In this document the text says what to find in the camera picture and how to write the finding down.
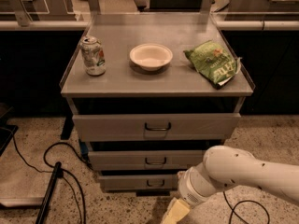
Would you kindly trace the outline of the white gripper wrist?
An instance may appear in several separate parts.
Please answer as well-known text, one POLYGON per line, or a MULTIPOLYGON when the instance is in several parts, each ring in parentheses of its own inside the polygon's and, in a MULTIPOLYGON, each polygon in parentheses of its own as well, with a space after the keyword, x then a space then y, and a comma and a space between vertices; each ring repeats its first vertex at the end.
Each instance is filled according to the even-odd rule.
POLYGON ((178 173, 178 193, 181 199, 173 198, 167 207, 161 224, 177 224, 197 206, 216 194, 217 182, 209 177, 204 166, 193 166, 178 173))

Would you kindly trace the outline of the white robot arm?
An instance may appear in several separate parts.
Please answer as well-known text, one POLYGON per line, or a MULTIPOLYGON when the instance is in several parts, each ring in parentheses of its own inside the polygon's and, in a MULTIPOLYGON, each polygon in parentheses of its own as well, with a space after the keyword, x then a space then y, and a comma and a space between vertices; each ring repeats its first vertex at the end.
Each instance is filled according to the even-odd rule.
POLYGON ((236 186, 261 189, 298 205, 299 166, 258 160, 243 149, 211 147, 201 163, 178 174, 179 196, 168 205, 161 224, 177 224, 193 207, 236 186))

